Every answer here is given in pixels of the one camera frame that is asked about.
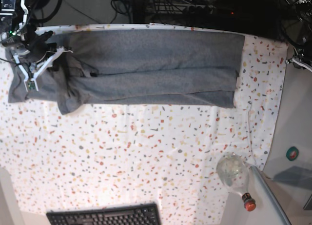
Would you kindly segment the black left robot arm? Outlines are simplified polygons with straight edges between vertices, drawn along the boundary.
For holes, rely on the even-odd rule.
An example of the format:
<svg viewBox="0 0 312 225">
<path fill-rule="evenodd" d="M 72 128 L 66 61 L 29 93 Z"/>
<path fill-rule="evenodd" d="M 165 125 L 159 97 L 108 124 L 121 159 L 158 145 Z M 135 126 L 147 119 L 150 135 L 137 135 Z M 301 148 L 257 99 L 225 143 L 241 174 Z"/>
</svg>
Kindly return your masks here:
<svg viewBox="0 0 312 225">
<path fill-rule="evenodd" d="M 279 32 L 293 47 L 285 61 L 296 68 L 312 69 L 312 0 L 284 0 L 287 7 L 279 16 Z"/>
</svg>

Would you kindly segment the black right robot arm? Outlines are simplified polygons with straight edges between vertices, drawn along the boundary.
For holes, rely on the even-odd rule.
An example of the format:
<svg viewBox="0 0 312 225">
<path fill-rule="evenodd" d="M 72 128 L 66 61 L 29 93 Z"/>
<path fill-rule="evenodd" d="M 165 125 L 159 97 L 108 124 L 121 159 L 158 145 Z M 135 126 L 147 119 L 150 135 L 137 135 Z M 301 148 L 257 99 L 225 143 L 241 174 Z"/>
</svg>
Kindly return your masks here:
<svg viewBox="0 0 312 225">
<path fill-rule="evenodd" d="M 57 52 L 56 43 L 47 43 L 52 31 L 41 35 L 37 26 L 50 21 L 60 10 L 63 0 L 58 0 L 52 13 L 37 19 L 35 12 L 43 9 L 50 0 L 0 0 L 0 45 L 7 48 L 16 59 L 1 59 L 10 64 L 39 63 Z"/>
</svg>

